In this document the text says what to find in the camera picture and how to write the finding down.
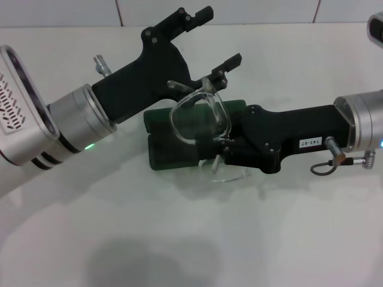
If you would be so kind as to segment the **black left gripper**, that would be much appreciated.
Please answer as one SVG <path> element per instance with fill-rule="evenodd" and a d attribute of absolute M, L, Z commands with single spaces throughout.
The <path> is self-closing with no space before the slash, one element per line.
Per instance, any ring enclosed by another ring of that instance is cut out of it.
<path fill-rule="evenodd" d="M 211 6 L 199 10 L 194 16 L 180 7 L 154 27 L 142 31 L 140 56 L 92 85 L 92 92 L 109 120 L 120 124 L 162 99 L 175 98 L 176 95 L 168 89 L 169 80 L 191 86 L 186 61 L 171 41 L 213 17 Z M 224 90 L 228 83 L 226 73 L 239 67 L 241 62 L 242 56 L 237 53 L 205 78 L 216 90 Z"/>

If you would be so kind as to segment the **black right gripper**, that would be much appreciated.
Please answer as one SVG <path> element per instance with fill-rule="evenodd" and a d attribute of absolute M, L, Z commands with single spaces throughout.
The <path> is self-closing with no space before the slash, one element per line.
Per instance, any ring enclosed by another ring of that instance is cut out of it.
<path fill-rule="evenodd" d="M 325 139 L 333 137 L 345 147 L 350 123 L 334 105 L 272 112 L 259 105 L 246 108 L 242 132 L 248 145 L 223 148 L 226 165 L 258 168 L 273 174 L 283 159 L 296 154 L 325 150 Z"/>

